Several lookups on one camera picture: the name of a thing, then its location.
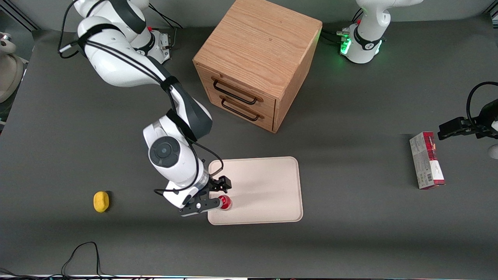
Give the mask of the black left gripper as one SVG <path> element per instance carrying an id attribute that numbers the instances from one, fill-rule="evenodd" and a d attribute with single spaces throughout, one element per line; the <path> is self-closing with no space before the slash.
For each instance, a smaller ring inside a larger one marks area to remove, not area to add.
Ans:
<path id="1" fill-rule="evenodd" d="M 484 105 L 477 117 L 471 116 L 471 99 L 466 101 L 466 118 L 456 117 L 439 125 L 437 133 L 440 141 L 457 135 L 475 135 L 477 139 L 497 139 L 498 100 Z"/>

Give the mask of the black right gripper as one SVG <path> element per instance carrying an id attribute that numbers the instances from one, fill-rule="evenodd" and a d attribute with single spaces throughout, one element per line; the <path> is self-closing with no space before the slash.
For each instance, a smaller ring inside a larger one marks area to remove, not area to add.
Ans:
<path id="1" fill-rule="evenodd" d="M 210 185 L 213 192 L 223 192 L 225 194 L 232 188 L 231 180 L 226 176 L 221 176 L 217 181 L 212 182 L 210 176 L 205 179 L 205 185 L 190 199 L 190 205 L 215 205 L 215 199 L 210 198 Z"/>

